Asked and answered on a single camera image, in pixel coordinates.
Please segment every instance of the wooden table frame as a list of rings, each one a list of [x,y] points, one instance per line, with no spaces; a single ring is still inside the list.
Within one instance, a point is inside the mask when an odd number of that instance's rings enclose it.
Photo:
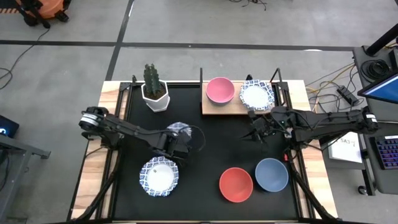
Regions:
[[[289,85],[290,98],[292,101],[292,106],[294,109],[298,110],[310,110],[310,104],[308,102],[307,92],[305,90],[305,85],[303,80],[285,80]],[[101,97],[99,99],[98,106],[103,106],[109,110],[110,113],[114,114],[116,111],[116,102],[119,96],[119,89],[121,83],[117,81],[106,81],[103,84]],[[121,110],[119,117],[124,119],[124,112],[126,110],[127,94],[121,99]],[[312,141],[312,145],[319,146],[318,141]],[[99,148],[100,140],[90,141],[86,148],[86,154]],[[113,169],[115,161],[117,158],[117,151],[107,151],[107,149],[101,149],[89,157],[83,160],[81,172],[79,175],[78,182],[76,184],[75,194],[72,199],[71,209],[68,214],[68,220],[71,218],[79,217],[90,203],[95,198],[96,194],[99,192],[101,183],[104,179],[104,168],[106,161],[110,161],[110,168]],[[304,174],[307,176],[308,183],[311,191],[317,197],[319,202],[326,208],[326,210],[337,217],[337,212],[335,208],[335,203],[333,200],[333,195],[331,193],[331,188],[326,173],[325,163],[323,162],[322,152],[319,150],[308,147],[302,150],[302,164],[305,166],[299,166],[299,161],[295,160],[295,165],[298,171],[305,169]],[[308,200],[304,196],[301,188],[298,187],[298,194],[300,195],[300,205],[302,208],[301,214],[304,218],[310,217],[313,209],[308,209]],[[112,191],[112,186],[106,193],[103,200],[103,209],[101,215],[97,212],[91,218],[107,218],[109,205],[110,205],[110,195]],[[319,214],[315,212],[315,216],[320,218]]]

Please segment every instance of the white pot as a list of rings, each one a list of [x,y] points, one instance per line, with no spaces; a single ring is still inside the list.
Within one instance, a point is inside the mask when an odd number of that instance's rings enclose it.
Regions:
[[[147,106],[150,109],[152,109],[152,111],[154,111],[154,112],[165,111],[167,109],[167,106],[170,103],[169,89],[167,88],[167,83],[163,80],[160,80],[160,82],[164,84],[164,87],[166,89],[166,94],[164,94],[162,97],[160,97],[157,100],[152,100],[152,99],[146,98],[145,94],[144,94],[145,84],[141,85],[142,99],[145,100],[145,102],[147,103]]]

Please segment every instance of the red bowl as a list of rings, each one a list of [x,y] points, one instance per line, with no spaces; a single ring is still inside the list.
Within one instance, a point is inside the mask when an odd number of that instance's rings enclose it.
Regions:
[[[253,191],[253,181],[244,169],[232,167],[221,175],[220,190],[230,202],[244,202]]]
[[[206,95],[215,103],[227,103],[234,98],[235,87],[229,79],[217,77],[207,84]]]

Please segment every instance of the blue bowl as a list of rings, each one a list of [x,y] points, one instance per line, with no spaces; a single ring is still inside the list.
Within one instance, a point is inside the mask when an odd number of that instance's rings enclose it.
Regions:
[[[283,163],[277,159],[267,158],[256,166],[257,183],[268,192],[283,190],[289,181],[289,174]]]

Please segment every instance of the computer monitor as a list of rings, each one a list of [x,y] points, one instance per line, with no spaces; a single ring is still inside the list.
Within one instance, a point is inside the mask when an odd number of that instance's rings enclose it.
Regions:
[[[398,71],[359,90],[358,96],[398,104]]]

